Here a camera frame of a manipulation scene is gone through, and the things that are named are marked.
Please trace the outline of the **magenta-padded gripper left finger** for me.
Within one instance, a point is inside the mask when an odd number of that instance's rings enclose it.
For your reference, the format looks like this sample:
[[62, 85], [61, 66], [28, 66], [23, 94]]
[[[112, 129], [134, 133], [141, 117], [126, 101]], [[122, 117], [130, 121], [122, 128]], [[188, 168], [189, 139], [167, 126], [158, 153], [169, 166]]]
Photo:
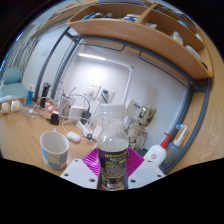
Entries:
[[73, 159], [61, 174], [61, 178], [84, 188], [96, 189], [99, 172], [98, 150], [94, 148], [82, 159]]

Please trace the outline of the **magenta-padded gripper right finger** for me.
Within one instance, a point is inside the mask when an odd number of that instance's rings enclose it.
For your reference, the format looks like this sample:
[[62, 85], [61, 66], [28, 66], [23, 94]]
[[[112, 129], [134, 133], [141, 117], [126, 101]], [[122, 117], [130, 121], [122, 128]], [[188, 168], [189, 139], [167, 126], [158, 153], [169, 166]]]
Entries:
[[124, 188], [141, 188], [164, 177], [160, 168], [150, 159], [144, 159], [129, 148], [124, 177]]

